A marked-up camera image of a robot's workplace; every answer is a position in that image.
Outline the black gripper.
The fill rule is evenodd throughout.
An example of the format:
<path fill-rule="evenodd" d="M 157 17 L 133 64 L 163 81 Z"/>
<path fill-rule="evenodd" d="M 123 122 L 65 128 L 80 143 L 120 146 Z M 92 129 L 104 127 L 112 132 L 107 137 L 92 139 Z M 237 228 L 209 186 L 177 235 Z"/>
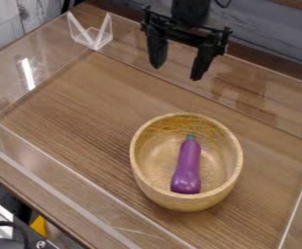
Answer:
<path fill-rule="evenodd" d="M 213 56 L 224 54 L 232 29 L 211 18 L 212 2 L 221 9 L 219 0 L 172 0 L 165 5 L 152 0 L 143 6 L 141 31 L 147 36 L 149 62 L 159 69 L 168 57 L 169 41 L 199 48 L 195 57 L 191 80 L 199 81 L 208 71 Z"/>

